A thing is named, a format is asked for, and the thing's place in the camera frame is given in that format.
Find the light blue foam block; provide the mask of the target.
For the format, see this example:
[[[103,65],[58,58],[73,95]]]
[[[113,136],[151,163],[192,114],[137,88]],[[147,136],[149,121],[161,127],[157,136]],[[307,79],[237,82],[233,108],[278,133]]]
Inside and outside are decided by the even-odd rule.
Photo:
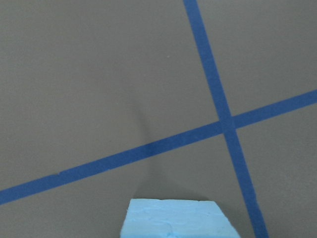
[[[214,201],[131,199],[122,238],[238,238]]]

